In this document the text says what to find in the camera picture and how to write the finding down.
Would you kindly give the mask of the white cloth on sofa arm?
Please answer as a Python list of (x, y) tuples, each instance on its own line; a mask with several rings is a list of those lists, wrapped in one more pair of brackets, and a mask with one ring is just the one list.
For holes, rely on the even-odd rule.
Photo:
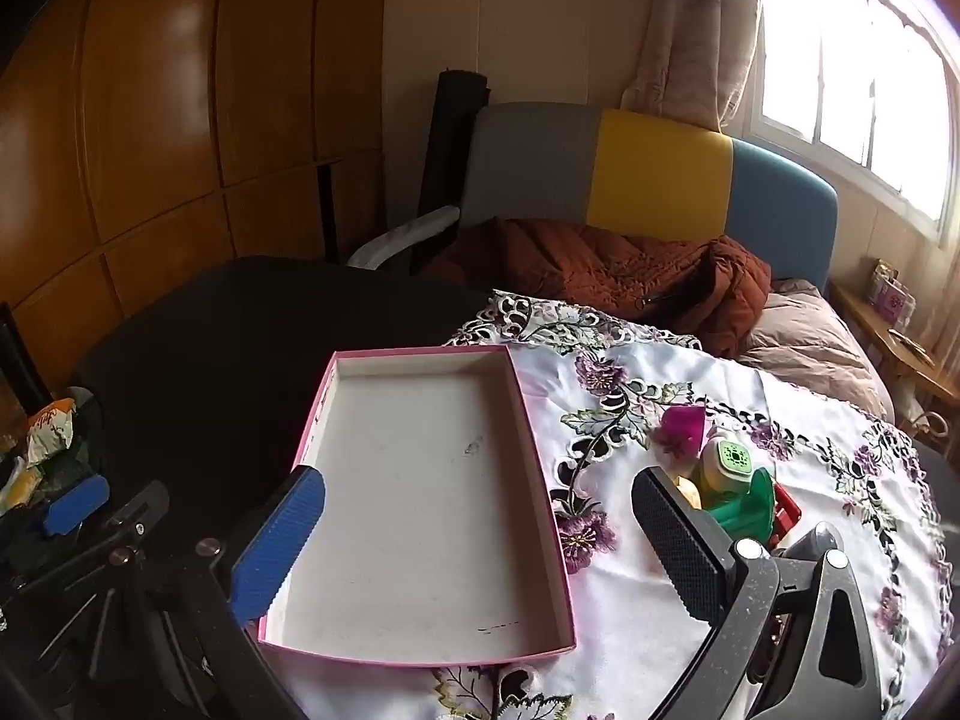
[(457, 206), (441, 206), (366, 242), (347, 260), (347, 265), (359, 270), (377, 270), (395, 255), (441, 236), (459, 221), (460, 210)]

